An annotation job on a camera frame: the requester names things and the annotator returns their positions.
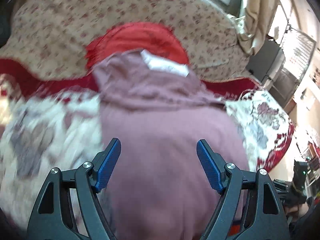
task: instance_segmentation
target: white floral fabric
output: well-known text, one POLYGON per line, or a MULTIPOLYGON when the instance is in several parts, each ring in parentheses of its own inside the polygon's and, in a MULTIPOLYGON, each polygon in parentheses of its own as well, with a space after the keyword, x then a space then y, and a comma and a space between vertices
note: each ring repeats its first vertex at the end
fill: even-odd
MULTIPOLYGON (((0 206, 21 229, 27 229, 36 197, 53 167, 76 169, 103 150, 99 104, 99 95, 85 92, 7 101, 10 121, 0 140, 0 206)), ((79 230, 85 233, 75 192, 71 199, 79 230)))
POLYGON ((85 47, 125 22, 169 26, 199 77, 238 76, 248 57, 226 13, 209 0, 31 0, 16 13, 0 57, 44 80, 84 76, 85 47))
POLYGON ((250 171, 270 171, 290 144, 289 116, 266 90, 247 90, 237 101, 226 100, 226 111, 238 124, 250 171))

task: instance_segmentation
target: white tag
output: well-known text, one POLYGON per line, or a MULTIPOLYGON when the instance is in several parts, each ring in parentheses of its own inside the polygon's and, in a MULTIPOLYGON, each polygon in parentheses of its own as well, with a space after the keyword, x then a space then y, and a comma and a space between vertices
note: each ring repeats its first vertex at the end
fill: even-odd
POLYGON ((141 52, 141 57, 150 70, 170 72, 183 77, 186 77, 189 74, 187 65, 179 64, 172 60, 155 56, 147 50, 143 50, 141 52))

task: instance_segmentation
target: black camera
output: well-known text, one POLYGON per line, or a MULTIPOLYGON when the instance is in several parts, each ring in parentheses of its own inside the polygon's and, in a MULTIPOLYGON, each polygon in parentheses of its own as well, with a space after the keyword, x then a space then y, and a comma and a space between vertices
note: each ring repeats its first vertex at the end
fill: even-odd
POLYGON ((305 181, 308 172, 308 163, 294 160, 294 175, 292 182, 275 179, 273 184, 285 207, 303 204, 307 200, 305 181))

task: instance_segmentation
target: floral blanket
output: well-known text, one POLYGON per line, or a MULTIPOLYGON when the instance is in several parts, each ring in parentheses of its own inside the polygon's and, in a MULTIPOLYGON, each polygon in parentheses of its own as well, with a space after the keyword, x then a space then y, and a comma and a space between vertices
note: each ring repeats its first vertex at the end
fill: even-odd
MULTIPOLYGON (((26 229, 50 169, 77 168, 103 149, 100 100, 91 74, 73 81, 41 82, 12 60, 0 59, 0 67, 0 206, 26 229)), ((250 170, 270 171, 291 141, 293 126, 288 116, 251 79, 205 83, 225 101, 228 115, 238 125, 250 170)), ((99 198, 110 221, 107 191, 99 198)), ((74 193, 72 201, 79 230, 84 233, 74 193)))
POLYGON ((170 27, 200 77, 225 80, 248 63, 227 14, 209 0, 29 0, 0 57, 43 80, 81 77, 91 41, 114 25, 139 21, 170 27))
POLYGON ((286 112, 253 79, 204 83, 207 89, 226 99, 226 111, 238 124, 250 171, 271 171, 287 152, 294 132, 286 112))

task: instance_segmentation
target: beige floral fabric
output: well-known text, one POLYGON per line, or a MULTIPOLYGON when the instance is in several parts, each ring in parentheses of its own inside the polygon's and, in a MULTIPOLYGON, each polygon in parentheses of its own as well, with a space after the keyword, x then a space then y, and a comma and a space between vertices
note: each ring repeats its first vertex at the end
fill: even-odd
POLYGON ((209 0, 31 0, 17 12, 0 57, 41 79, 80 77, 85 47, 113 25, 136 21, 172 28, 200 77, 228 79, 247 64, 232 23, 209 0))

